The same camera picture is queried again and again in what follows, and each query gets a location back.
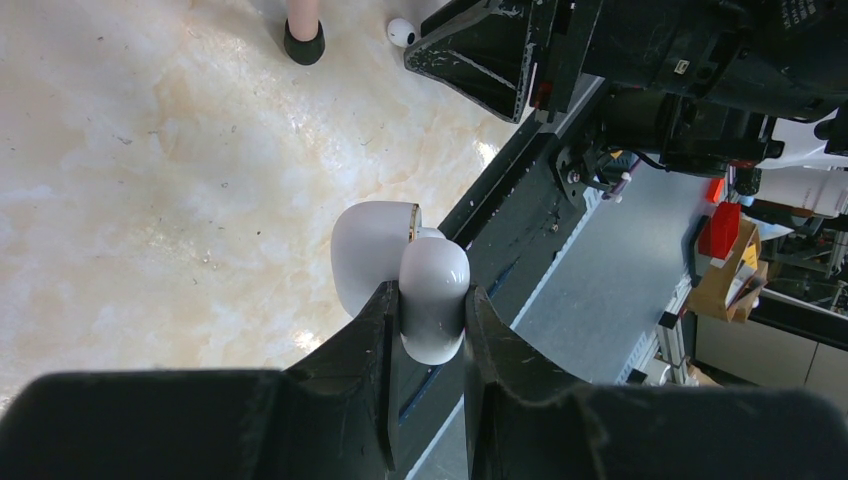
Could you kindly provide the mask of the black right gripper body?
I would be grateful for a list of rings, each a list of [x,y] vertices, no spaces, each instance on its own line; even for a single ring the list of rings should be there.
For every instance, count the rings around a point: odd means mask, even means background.
[[[530,90],[556,108],[582,74],[788,119],[847,110],[844,1],[552,1]]]

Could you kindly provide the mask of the white earbud charging case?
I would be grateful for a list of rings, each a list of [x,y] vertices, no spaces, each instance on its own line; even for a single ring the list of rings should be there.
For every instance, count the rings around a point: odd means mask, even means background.
[[[367,201],[347,208],[332,230],[331,266],[350,316],[380,284],[398,283],[400,338],[416,362],[442,365],[459,351],[469,260],[462,247],[423,224],[419,204]]]

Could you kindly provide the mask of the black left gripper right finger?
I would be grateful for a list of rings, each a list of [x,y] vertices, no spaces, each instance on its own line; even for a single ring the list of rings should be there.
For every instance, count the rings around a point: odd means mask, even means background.
[[[803,389],[596,385],[465,298],[472,479],[843,479],[847,423]]]

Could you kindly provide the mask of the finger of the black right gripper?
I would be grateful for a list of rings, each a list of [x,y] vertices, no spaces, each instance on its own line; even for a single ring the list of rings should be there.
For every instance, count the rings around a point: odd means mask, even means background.
[[[518,123],[556,10],[555,1],[450,1],[421,23],[404,66]]]

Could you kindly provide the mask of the white earbud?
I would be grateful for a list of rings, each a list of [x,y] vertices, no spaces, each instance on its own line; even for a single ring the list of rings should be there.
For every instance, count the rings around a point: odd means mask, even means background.
[[[418,38],[415,27],[406,19],[394,18],[387,25],[389,41],[400,48],[408,48]]]

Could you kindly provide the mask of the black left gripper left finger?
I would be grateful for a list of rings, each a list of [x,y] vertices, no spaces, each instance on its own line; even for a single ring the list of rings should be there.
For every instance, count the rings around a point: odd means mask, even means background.
[[[395,469],[400,292],[284,370],[62,372],[1,420],[5,479],[385,479]]]

